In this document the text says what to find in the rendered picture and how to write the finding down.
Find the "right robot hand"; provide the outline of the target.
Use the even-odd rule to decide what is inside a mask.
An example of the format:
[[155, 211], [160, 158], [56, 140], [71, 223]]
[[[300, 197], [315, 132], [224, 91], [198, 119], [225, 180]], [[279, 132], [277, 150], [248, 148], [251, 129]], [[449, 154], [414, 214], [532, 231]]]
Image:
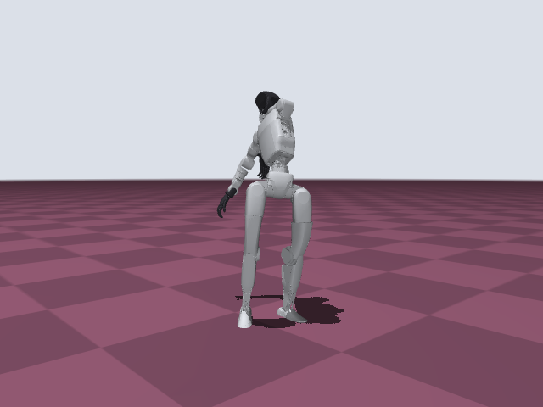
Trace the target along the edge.
[[220, 204], [217, 207], [217, 213], [219, 217], [223, 218], [223, 216], [221, 215], [221, 210], [223, 208], [223, 212], [226, 211], [226, 203], [228, 202], [229, 198], [233, 198], [236, 192], [237, 192], [236, 188], [232, 188], [230, 192], [226, 191], [226, 195], [221, 199]]

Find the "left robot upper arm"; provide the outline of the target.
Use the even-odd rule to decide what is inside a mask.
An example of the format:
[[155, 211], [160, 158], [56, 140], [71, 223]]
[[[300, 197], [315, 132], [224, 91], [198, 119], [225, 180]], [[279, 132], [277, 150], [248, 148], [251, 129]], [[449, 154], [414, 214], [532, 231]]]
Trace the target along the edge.
[[294, 103], [286, 99], [279, 99], [276, 104], [271, 106], [266, 114], [260, 114], [259, 121], [260, 123], [265, 119], [265, 117], [274, 109], [277, 109], [278, 113], [285, 118], [290, 118], [291, 114], [294, 111]]

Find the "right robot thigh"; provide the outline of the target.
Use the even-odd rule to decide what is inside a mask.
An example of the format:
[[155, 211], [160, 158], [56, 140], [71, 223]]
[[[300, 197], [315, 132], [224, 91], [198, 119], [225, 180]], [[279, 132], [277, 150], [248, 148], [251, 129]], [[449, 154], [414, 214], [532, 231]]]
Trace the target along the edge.
[[246, 190], [244, 255], [253, 254], [260, 259], [260, 228], [266, 205], [267, 181], [251, 183]]

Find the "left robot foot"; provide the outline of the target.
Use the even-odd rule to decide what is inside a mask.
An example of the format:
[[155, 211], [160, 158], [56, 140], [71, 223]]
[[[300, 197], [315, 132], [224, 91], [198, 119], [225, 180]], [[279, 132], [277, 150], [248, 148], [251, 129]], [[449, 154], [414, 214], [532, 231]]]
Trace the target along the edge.
[[283, 311], [283, 307], [281, 307], [278, 309], [277, 315], [280, 315], [288, 320], [296, 321], [300, 323], [304, 323], [308, 321], [307, 319], [299, 315], [294, 309], [290, 309], [289, 311], [286, 312], [286, 311]]

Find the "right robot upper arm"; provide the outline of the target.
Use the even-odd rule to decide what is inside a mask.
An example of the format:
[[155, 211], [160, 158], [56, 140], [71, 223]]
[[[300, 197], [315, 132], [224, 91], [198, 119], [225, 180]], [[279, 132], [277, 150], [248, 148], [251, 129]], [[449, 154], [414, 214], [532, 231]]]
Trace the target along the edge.
[[260, 151], [260, 148], [257, 144], [258, 144], [258, 141], [257, 141], [257, 131], [256, 131], [255, 134], [253, 135], [253, 142], [251, 143], [248, 149], [245, 161], [242, 164], [242, 166], [248, 170], [251, 170], [252, 167], [254, 166], [255, 164], [254, 158], [257, 156], [258, 151]]

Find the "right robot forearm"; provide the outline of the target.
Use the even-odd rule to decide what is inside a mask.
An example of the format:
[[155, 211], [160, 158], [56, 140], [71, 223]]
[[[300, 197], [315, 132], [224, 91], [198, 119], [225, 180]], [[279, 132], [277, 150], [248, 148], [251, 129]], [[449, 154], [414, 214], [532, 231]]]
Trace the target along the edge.
[[246, 171], [246, 169], [242, 168], [242, 164], [244, 163], [245, 161], [245, 157], [243, 157], [243, 159], [241, 160], [238, 168], [237, 168], [237, 172], [235, 174], [235, 176], [233, 177], [232, 179], [232, 185], [227, 189], [228, 192], [230, 192], [230, 190], [232, 188], [236, 188], [237, 189], [237, 192], [235, 193], [235, 195], [238, 193], [238, 189], [241, 187], [243, 181], [244, 181], [244, 177], [248, 174], [248, 171]]

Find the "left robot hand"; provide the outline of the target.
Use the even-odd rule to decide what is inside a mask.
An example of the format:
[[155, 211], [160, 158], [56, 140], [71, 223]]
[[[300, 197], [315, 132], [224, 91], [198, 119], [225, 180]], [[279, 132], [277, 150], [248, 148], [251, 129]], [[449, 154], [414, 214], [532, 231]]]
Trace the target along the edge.
[[[264, 162], [264, 160], [262, 159], [260, 153], [257, 154], [257, 156], [260, 157], [260, 173], [259, 173], [257, 176], [260, 176], [260, 175], [261, 175], [260, 178], [263, 176], [261, 179], [265, 179], [267, 173], [268, 173], [269, 170], [270, 170], [270, 166], [267, 166], [267, 165], [265, 164], [265, 162]], [[261, 173], [262, 173], [262, 174], [261, 174]]]

